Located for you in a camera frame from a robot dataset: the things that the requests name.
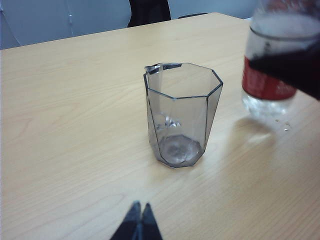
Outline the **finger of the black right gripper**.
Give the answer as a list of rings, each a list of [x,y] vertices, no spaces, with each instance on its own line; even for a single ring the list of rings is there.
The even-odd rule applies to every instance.
[[[249,63],[254,70],[277,78],[316,100],[320,99],[320,42],[305,50],[256,57]]]

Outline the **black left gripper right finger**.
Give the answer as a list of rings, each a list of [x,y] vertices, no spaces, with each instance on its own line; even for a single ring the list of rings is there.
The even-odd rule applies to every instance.
[[[144,207],[138,230],[139,240],[163,240],[150,203]]]

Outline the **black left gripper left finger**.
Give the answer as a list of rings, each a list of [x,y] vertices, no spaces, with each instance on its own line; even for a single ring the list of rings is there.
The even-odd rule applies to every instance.
[[[141,204],[139,201],[134,201],[129,210],[125,214],[124,219],[116,229],[111,240],[141,240]]]

